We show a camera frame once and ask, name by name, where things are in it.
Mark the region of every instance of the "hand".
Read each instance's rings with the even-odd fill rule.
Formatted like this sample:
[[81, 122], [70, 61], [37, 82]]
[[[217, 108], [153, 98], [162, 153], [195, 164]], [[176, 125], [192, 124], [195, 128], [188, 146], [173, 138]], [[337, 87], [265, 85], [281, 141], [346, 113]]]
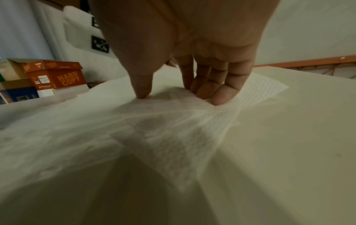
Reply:
[[[280, 0], [90, 0], [138, 98], [172, 56], [184, 87], [220, 105], [242, 89]], [[194, 77], [193, 62], [197, 62]]]

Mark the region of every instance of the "orange box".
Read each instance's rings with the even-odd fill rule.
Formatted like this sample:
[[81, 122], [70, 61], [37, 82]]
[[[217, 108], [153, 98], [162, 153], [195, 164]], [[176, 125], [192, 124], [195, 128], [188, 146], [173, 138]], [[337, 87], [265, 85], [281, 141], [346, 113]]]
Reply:
[[78, 62], [41, 60], [24, 64], [23, 68], [37, 90], [86, 84]]

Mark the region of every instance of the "paper sheet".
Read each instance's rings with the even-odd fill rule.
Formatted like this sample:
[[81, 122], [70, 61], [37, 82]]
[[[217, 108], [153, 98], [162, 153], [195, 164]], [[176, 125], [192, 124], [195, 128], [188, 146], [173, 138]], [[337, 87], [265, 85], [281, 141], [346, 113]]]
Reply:
[[241, 109], [287, 88], [252, 74], [235, 99], [213, 106], [181, 86], [180, 71], [163, 67], [147, 99], [135, 99], [125, 77], [8, 125], [0, 133], [0, 190], [133, 153], [183, 191]]

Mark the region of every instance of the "white napkin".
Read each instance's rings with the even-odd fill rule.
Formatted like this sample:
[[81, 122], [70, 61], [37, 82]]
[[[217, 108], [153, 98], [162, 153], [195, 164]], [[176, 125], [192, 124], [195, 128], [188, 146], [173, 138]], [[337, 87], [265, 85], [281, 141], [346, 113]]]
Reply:
[[2, 186], [24, 185], [133, 153], [180, 190], [204, 170], [239, 111], [287, 88], [252, 74], [238, 96], [213, 106], [163, 67], [151, 95], [135, 99], [128, 77], [41, 109], [0, 133]]

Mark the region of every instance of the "cardboard box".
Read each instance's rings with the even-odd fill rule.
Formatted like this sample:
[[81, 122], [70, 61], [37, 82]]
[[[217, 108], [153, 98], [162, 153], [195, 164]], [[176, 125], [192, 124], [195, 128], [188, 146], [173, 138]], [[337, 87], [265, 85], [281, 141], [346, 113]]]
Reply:
[[38, 97], [37, 90], [29, 79], [0, 83], [0, 105]]
[[28, 79], [22, 67], [23, 63], [38, 61], [38, 59], [4, 59], [0, 60], [0, 82]]
[[58, 89], [46, 89], [46, 90], [38, 90], [38, 96], [47, 97], [52, 95], [62, 95], [73, 92], [75, 94], [84, 93], [89, 90], [88, 85], [78, 85], [73, 87], [63, 87]]
[[41, 60], [27, 63], [23, 68], [37, 90], [86, 84], [78, 62]]

